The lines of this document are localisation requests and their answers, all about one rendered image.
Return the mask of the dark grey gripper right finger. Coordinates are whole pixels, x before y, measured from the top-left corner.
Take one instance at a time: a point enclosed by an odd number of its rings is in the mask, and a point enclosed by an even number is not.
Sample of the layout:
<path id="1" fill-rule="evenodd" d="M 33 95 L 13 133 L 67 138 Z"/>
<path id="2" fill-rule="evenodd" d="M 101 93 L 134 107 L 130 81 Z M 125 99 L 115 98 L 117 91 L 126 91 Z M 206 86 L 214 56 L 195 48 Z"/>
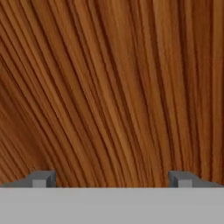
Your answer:
<path id="1" fill-rule="evenodd" d="M 188 171 L 169 171 L 169 187 L 221 187 L 220 184 L 202 180 L 197 175 Z"/>

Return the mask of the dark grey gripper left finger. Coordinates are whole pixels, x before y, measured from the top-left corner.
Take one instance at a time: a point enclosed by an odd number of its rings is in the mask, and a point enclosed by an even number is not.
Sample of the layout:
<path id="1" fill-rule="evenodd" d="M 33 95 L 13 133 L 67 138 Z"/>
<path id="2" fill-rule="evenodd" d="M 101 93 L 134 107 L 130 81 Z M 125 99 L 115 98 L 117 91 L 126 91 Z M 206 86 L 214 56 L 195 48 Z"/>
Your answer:
<path id="1" fill-rule="evenodd" d="M 34 171 L 26 178 L 21 178 L 12 182 L 7 182 L 1 187 L 9 188 L 36 188 L 36 187 L 55 187 L 56 186 L 56 171 Z"/>

